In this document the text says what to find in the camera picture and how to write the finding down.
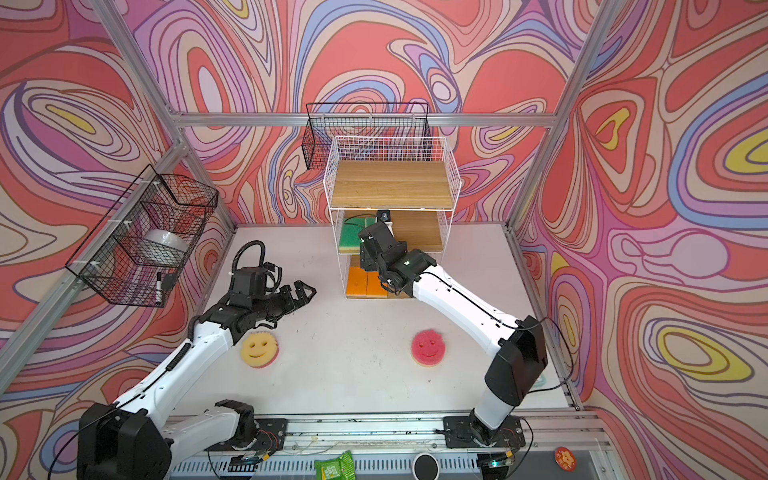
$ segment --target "top wooden shelf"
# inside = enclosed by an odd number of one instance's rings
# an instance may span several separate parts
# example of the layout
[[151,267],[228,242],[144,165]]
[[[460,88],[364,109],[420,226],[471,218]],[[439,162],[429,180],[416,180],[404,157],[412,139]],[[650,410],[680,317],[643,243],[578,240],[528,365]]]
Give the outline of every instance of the top wooden shelf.
[[453,210],[445,164],[340,161],[331,208]]

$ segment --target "red circular object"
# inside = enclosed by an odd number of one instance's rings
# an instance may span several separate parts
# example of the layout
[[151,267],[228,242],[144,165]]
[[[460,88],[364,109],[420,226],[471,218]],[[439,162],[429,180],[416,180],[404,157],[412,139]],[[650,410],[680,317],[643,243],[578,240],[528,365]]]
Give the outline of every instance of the red circular object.
[[425,330],[413,337],[411,355],[421,366],[435,366],[445,356],[445,344],[442,336],[435,330]]
[[573,452],[565,447],[558,447],[554,451],[554,460],[566,472],[573,472],[576,469],[576,457],[574,457]]

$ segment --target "white tabletop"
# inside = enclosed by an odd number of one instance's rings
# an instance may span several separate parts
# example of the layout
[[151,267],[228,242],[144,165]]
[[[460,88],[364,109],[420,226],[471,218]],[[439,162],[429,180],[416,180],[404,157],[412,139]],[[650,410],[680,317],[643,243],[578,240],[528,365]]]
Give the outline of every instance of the white tabletop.
[[[434,412],[470,410],[485,388],[491,362],[463,330],[414,299],[344,297],[330,227],[244,227],[237,230],[208,306],[227,291],[229,265],[250,240],[266,244],[266,261],[283,267],[283,285],[303,280],[317,288],[309,305],[283,317],[272,334],[280,351],[266,368],[240,359],[240,345],[219,358],[192,387],[174,415],[197,415],[222,399],[239,400],[258,414]],[[251,247],[239,266],[258,264]],[[533,309],[499,225],[455,225],[442,265],[458,282],[518,318]],[[441,333],[445,358],[416,364],[413,336]],[[555,386],[552,362],[535,388]],[[567,407],[562,389],[527,396],[521,409]]]

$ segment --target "wire mesh basket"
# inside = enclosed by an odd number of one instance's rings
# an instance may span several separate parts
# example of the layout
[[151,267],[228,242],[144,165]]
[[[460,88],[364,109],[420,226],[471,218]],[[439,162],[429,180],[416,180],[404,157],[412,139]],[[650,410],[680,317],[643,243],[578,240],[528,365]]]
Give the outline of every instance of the wire mesh basket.
[[307,170],[325,168],[333,138],[429,137],[429,104],[411,102],[318,102],[306,104],[301,148]]
[[73,260],[76,251],[67,268],[109,303],[163,307],[219,193],[184,175],[154,172],[149,181],[139,183],[146,186],[134,193],[141,195],[138,201],[96,253]]

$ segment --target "psychedelic patterned wall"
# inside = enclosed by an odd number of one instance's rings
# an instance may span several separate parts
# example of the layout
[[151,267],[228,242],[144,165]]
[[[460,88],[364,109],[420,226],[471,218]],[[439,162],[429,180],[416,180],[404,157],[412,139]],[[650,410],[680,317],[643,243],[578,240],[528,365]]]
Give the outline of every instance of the psychedelic patterned wall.
[[[327,223],[323,170],[307,171],[294,127],[189,127],[235,223]],[[460,127],[449,134],[463,186],[454,221],[505,221],[542,127]]]
[[439,112],[554,111],[588,0],[120,2],[178,111],[301,112],[427,100]]
[[[169,145],[86,4],[0,2],[2,343],[83,236]],[[212,218],[162,310],[81,293],[0,397],[0,479],[45,478],[80,414],[93,401],[114,400],[179,343],[226,236]],[[55,472],[74,478],[76,445]]]
[[630,0],[515,229],[630,478],[768,477],[768,3]]

